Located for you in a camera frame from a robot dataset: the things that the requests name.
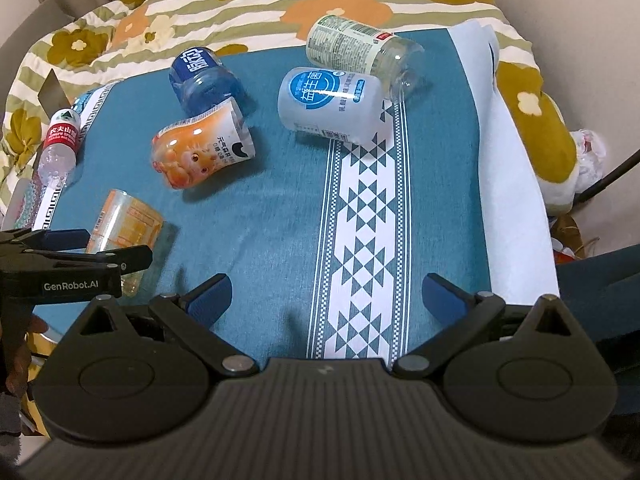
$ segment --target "clear plastic bottle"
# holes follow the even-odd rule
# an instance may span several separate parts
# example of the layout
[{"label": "clear plastic bottle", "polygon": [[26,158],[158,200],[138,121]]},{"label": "clear plastic bottle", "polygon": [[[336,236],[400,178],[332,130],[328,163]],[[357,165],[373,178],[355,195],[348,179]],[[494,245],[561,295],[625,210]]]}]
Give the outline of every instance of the clear plastic bottle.
[{"label": "clear plastic bottle", "polygon": [[80,144],[80,116],[71,108],[56,112],[51,118],[38,176],[45,186],[64,186],[76,167]]},{"label": "clear plastic bottle", "polygon": [[306,56],[331,70],[374,75],[392,99],[401,91],[406,97],[424,83],[425,53],[419,43],[332,14],[311,27]]},{"label": "clear plastic bottle", "polygon": [[382,126],[382,83],[366,74],[294,68],[278,94],[278,115],[294,132],[363,144]]},{"label": "clear plastic bottle", "polygon": [[244,90],[231,70],[205,47],[185,50],[169,69],[169,81],[187,117],[195,117],[233,97],[242,108]]}]

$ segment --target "ridged black surface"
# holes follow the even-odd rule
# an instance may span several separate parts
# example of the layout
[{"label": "ridged black surface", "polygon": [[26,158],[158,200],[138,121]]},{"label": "ridged black surface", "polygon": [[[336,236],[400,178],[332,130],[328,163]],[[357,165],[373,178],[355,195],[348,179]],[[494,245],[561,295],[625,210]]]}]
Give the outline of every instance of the ridged black surface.
[{"label": "ridged black surface", "polygon": [[272,359],[220,384],[189,424],[123,449],[57,440],[28,480],[609,480],[630,469],[594,438],[553,448],[495,442],[447,412],[427,383],[382,362]]}]

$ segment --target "red label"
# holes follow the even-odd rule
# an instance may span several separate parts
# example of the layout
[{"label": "red label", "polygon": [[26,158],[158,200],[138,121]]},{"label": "red label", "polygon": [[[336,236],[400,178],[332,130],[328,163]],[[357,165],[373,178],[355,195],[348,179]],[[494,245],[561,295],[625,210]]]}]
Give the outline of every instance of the red label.
[{"label": "red label", "polygon": [[78,130],[69,123],[52,124],[44,140],[44,148],[55,143],[66,144],[75,153],[78,152]]}]

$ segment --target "blue tablecloth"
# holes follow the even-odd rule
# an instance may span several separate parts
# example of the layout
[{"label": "blue tablecloth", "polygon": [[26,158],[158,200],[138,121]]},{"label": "blue tablecloth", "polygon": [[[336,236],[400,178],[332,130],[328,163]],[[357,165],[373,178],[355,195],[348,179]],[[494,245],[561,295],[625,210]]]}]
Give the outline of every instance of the blue tablecloth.
[{"label": "blue tablecloth", "polygon": [[[257,156],[184,192],[150,164],[154,134],[184,117],[167,72],[118,83],[51,227],[91,230],[108,191],[125,190],[166,219],[137,301],[226,272],[233,301],[212,330],[258,361],[393,361],[440,329],[420,298],[426,273],[469,291],[490,287],[480,127],[464,69],[447,30],[404,36],[426,49],[429,88],[407,110],[381,104],[380,130],[365,146],[281,126],[280,81],[308,66],[304,48],[225,57],[257,102],[247,121]],[[83,307],[36,311],[64,333]]]}]

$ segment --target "bottle with green label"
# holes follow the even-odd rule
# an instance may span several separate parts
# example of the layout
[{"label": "bottle with green label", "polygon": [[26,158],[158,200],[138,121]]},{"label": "bottle with green label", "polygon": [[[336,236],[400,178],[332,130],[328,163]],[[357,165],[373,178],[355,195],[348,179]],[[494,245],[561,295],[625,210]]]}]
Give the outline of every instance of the bottle with green label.
[{"label": "bottle with green label", "polygon": [[383,125],[382,83],[376,77],[321,68],[294,68],[278,94],[278,115],[294,132],[365,144]]},{"label": "bottle with green label", "polygon": [[376,76],[385,96],[393,100],[407,97],[424,83],[426,60],[420,44],[332,14],[311,27],[306,56],[323,68]]}]

